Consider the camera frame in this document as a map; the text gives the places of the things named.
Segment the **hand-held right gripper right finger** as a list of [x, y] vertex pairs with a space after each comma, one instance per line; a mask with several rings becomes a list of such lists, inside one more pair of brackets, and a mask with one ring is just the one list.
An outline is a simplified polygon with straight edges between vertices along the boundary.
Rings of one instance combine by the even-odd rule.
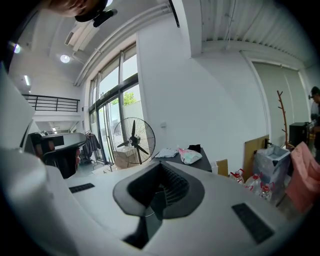
[[[182, 171], [205, 189], [198, 208], [187, 217], [165, 219], [141, 256], [270, 256], [289, 241], [300, 221], [288, 220], [276, 207], [229, 178], [190, 166]], [[232, 209], [246, 204], [272, 231], [256, 243]]]

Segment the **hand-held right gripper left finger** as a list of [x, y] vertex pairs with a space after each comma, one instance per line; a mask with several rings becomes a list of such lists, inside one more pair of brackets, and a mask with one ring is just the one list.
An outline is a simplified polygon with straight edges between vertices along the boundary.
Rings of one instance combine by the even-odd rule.
[[49, 233], [46, 251], [54, 256], [158, 256], [128, 242], [137, 234], [140, 218], [125, 214], [113, 198], [116, 183], [139, 171], [133, 167], [63, 179], [57, 168], [47, 166], [56, 230]]

